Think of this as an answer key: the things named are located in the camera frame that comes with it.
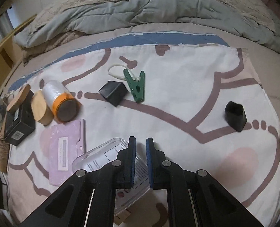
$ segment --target purple box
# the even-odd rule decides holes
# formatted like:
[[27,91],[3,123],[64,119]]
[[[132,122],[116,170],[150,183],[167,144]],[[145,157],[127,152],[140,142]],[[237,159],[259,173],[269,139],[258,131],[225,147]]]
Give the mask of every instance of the purple box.
[[85,151],[85,120],[51,127],[49,153],[50,184],[60,186],[72,174],[72,162]]

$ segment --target brown heart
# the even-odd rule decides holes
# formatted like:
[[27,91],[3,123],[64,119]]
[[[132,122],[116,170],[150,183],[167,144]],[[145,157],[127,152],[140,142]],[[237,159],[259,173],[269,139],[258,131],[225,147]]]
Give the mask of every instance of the brown heart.
[[170,50],[171,48],[168,45],[156,45],[155,50],[156,54],[159,56],[165,55],[165,51]]
[[128,69],[133,69],[133,68],[135,68],[135,67],[137,66],[137,64],[138,64],[138,61],[136,61],[136,60],[130,61],[130,60],[126,59],[124,56],[120,56],[119,59],[122,60],[124,63],[127,64],[127,68],[128,68]]

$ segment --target blue fabric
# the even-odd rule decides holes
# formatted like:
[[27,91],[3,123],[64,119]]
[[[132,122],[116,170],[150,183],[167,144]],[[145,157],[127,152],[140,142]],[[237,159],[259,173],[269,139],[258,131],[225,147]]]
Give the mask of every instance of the blue fabric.
[[187,33],[178,33],[178,32],[168,32],[168,33],[143,33],[143,34],[129,34],[123,35],[116,38],[113,38],[108,41],[99,42],[88,47],[78,49],[72,52],[69,52],[59,59],[53,61],[46,66],[41,67],[40,69],[32,72],[27,76],[23,76],[17,81],[15,81],[9,91],[17,90],[26,83],[32,76],[34,76],[40,70],[58,62],[61,60],[65,60],[77,55],[86,54],[88,52],[92,52],[95,50],[100,50],[104,48],[116,48],[116,47],[124,47],[124,46],[134,46],[134,45],[144,45],[144,44],[169,44],[169,45],[178,45],[178,44],[210,44],[217,43],[221,45],[228,46],[229,45],[220,37],[213,34],[187,34]]

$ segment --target green clothespin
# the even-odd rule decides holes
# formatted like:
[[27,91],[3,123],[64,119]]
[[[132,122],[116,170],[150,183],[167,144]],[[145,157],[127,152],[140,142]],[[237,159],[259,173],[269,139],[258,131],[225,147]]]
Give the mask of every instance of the green clothespin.
[[140,72],[140,80],[133,80],[130,73],[127,69],[123,70],[123,74],[125,76],[125,79],[127,81],[127,84],[131,90],[131,94],[134,97],[134,100],[136,103],[144,101],[144,82],[145,82],[145,73],[144,71]]

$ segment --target white cord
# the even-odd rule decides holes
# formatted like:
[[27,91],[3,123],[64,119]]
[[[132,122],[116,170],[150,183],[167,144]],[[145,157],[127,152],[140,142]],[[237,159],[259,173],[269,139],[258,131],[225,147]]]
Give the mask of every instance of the white cord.
[[122,66],[122,67],[124,67],[125,69],[127,69],[127,70],[130,72],[131,77],[132,77],[133,80],[140,81],[140,77],[136,77],[136,76],[133,74],[133,72],[132,72],[129,68],[127,68],[125,65],[121,65],[121,64],[114,64],[114,65],[111,65],[111,66],[108,68],[107,71],[108,71],[108,73],[109,73],[110,76],[112,76],[112,77],[114,77],[114,78],[116,78],[116,79],[119,79],[119,80],[126,81],[125,77],[122,77],[122,76],[113,74],[113,73],[111,73],[111,72],[109,71],[109,70],[110,70],[111,68],[113,68],[114,66]]

